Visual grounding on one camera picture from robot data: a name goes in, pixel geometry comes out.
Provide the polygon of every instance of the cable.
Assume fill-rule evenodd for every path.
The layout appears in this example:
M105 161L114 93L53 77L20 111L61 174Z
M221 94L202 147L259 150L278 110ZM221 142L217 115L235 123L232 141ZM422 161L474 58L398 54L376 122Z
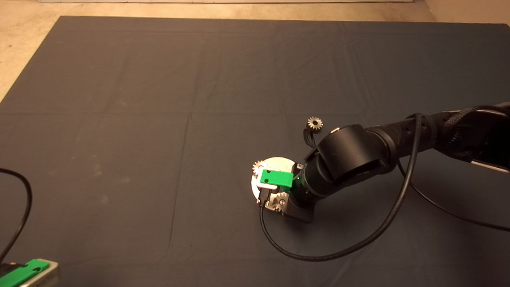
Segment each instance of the cable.
M12 246L18 239L19 234L23 230L23 227L25 227L25 224L27 223L27 219L29 218L29 215L30 215L30 209L32 208L32 188L30 187L29 181L23 175L15 172L15 171L0 168L0 173L12 175L12 176L16 177L17 179L21 180L21 182L25 186L25 190L27 192L27 205L25 207L25 212L23 214L23 218L21 219L21 223L19 224L18 229L14 233L14 236L12 236L11 240L9 241L9 243L7 244L5 249L0 254L0 264L1 264L2 262L4 262L4 259L7 256L7 253L9 253L9 250L11 250Z
M405 176L404 168L402 167L402 164L400 163L400 160L397 161L397 165L398 165L398 169L400 170L402 175ZM488 228L493 228L493 229L497 229L497 230L502 230L502 231L510 232L510 227L501 226L501 225L495 225L495 224L492 224L492 223L487 223L487 222L483 222L483 221L480 221L480 220L471 219L471 218L468 218L468 217L464 217L464 216L458 215L458 214L454 213L453 211L450 211L450 210L444 208L443 206L439 205L438 203L436 203L434 200L430 199L429 197L427 197L412 182L409 183L409 186L412 187L421 197L423 197L423 199L428 201L430 204L432 204L433 206L439 208L440 210L446 212L447 214L449 214L449 215L451 215L453 217L456 217L456 218L458 218L460 220L464 220L464 221L467 221L469 223L476 224L476 225L479 225L479 226L483 226L483 227L488 227Z
M297 260L303 260L303 261L319 262L319 261L328 261L328 260L333 260L333 259L337 259L337 258L343 257L345 255L348 255L348 254L350 254L350 253L352 253L354 251L357 251L357 250L359 250L359 249L369 245L374 240L376 240L384 231L386 231L388 226L395 219L395 216L397 215L397 212L399 211L399 209L400 209L400 207L402 205L402 202L404 200L404 197L405 197L407 188L409 186L409 183L411 182L411 177L413 176L413 172L414 172L415 165L416 165L416 158L418 156L418 145L419 145L419 142L420 142L421 122L422 122L422 119L421 119L422 115L421 114L415 113L414 116L415 116L415 119L416 119L416 127L415 127L415 135L414 135L414 140L413 140L413 149L411 151L411 156L409 158L409 163L407 165L407 172L405 174L404 181L402 182L402 188L401 188L400 193L399 193L399 195L397 197L397 200L395 201L395 204L393 205L392 209L390 210L390 213L388 213L388 215L386 216L386 218L384 219L382 224L370 236L368 236L364 240L362 240L362 241L352 245L351 247L348 247L348 248L346 248L344 250L341 250L339 252L335 252L335 253L332 253L332 254L329 254L329 255L324 255L324 256L305 256L305 255L295 254L295 253L292 253L292 252L289 252L289 251L283 249L269 235L269 233L268 233L268 231L266 229L266 225L264 223L264 205L262 204L260 206L260 213L259 213L259 215L260 215L260 224L262 226L262 231L264 232L264 235L266 236L266 238L269 241L269 243L276 250L278 250L280 253L282 253L283 255L288 256L290 258L297 259Z

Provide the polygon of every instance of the gray tablecloth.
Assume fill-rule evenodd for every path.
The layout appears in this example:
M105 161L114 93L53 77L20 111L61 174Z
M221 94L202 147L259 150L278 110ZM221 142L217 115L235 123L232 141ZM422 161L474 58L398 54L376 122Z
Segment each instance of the gray tablecloth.
M509 286L510 234L410 193L381 238L324 263L264 238L255 160L302 161L326 129L497 104L507 25L61 17L0 105L0 165L34 206L8 256L61 264L63 286ZM510 225L508 175L420 154L415 182L462 214ZM0 175L3 246L24 205ZM312 224L267 214L285 248L319 255L367 236L397 171L318 203Z

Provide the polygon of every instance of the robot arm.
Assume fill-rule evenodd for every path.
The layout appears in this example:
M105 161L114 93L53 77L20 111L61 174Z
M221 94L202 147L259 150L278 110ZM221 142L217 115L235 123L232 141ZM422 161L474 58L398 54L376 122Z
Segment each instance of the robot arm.
M510 110L482 106L423 115L419 151L441 153L498 171L510 170ZM291 201L313 205L344 187L392 171L409 156L415 119L367 129L350 125L331 131L305 158L290 189Z

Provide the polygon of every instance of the silver gear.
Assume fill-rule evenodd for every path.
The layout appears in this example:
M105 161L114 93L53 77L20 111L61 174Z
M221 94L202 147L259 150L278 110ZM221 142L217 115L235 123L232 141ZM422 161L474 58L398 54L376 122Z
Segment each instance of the silver gear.
M323 125L324 123L322 120L316 116L311 116L308 118L307 127L312 129L314 132L319 132Z
M286 210L287 201L289 200L289 196L279 193L277 194L272 202L270 203L272 207L274 208L274 211L282 211L284 212Z
M253 171L253 174L255 176L258 176L259 175L259 172L260 172L260 167L264 167L266 168L267 167L267 163L263 160L257 160L254 164L253 164L253 167L251 168L251 170Z

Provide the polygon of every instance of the beige floor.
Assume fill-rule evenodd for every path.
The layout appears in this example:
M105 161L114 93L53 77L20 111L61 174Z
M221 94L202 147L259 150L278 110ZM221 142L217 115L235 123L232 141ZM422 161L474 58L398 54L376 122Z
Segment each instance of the beige floor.
M435 3L435 9L443 12L442 7L437 3ZM415 0L412 3L338 4L43 4L36 0L0 0L0 101L61 15L437 21L425 0ZM441 21L448 21L448 19L443 16Z

